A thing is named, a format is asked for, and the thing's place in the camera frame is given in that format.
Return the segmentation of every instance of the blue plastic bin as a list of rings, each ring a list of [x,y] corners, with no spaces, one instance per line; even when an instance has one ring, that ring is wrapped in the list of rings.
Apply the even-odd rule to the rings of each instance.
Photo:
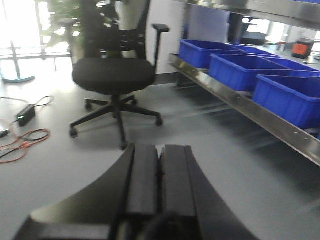
[[[242,46],[242,45],[232,45],[232,46],[239,49],[239,50],[243,50],[248,54],[254,54],[254,55],[262,56],[262,57],[281,58],[281,56],[279,56],[277,54],[270,53],[268,51],[264,51],[262,49],[252,47],[252,46]]]
[[[291,70],[255,55],[212,54],[209,75],[240,92],[253,92],[257,75],[286,76]]]
[[[246,54],[230,44],[212,41],[180,40],[179,57],[199,69],[210,67],[210,54]]]
[[[301,129],[320,127],[320,78],[259,75],[253,101]]]
[[[263,57],[263,58],[291,69],[292,71],[290,71],[288,74],[288,76],[290,77],[302,77],[302,78],[307,78],[310,76],[320,77],[319,70],[314,69],[305,64],[302,64],[300,62],[293,61],[290,59],[285,59],[285,58],[279,58],[279,57]]]

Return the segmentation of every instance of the chair caster wheel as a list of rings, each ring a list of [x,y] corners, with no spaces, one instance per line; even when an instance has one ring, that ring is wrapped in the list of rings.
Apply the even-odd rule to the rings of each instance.
[[[133,105],[133,106],[136,106],[138,104],[138,101],[137,101],[137,99],[133,99],[132,101],[131,101],[131,105]]]
[[[155,121],[155,125],[156,126],[161,126],[162,124],[164,124],[164,121],[162,120],[162,118],[157,118]]]
[[[92,104],[89,103],[89,102],[87,102],[87,103],[85,104],[85,109],[91,110],[91,109],[92,109]]]
[[[78,132],[77,132],[77,130],[74,129],[74,128],[71,128],[71,129],[70,129],[69,134],[70,134],[70,137],[72,137],[72,138],[75,138],[75,137],[78,136]]]
[[[125,150],[127,147],[128,147],[128,142],[127,142],[127,141],[123,141],[123,142],[120,144],[121,150]]]

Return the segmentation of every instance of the metal shelf edge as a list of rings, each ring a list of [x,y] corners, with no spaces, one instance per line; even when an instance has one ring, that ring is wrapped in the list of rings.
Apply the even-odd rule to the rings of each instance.
[[[315,3],[292,0],[178,0],[178,2],[307,29],[320,29],[320,4]]]
[[[279,140],[320,166],[320,140],[301,128],[287,122],[264,107],[256,104],[246,96],[225,86],[203,71],[171,54],[171,65],[181,74],[232,106],[235,110],[264,128]]]

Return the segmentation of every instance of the seat cushion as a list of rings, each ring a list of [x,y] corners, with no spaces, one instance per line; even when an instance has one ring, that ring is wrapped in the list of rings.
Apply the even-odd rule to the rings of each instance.
[[[73,66],[72,77],[85,90],[124,95],[152,85],[155,69],[144,59],[88,57]]]

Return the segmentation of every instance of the white wall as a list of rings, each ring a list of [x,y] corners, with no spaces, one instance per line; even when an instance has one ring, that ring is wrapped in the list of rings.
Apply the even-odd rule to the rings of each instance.
[[[169,64],[169,54],[178,53],[179,39],[182,35],[185,4],[174,0],[153,0],[151,2],[147,23],[146,49],[147,58],[153,63],[156,44],[156,30],[151,24],[166,24],[170,32],[164,32],[158,58],[157,74],[174,73]]]
[[[287,40],[288,43],[295,43],[297,40],[301,38],[307,38],[314,40],[316,37],[317,31],[293,26],[291,32],[289,33],[289,38]]]

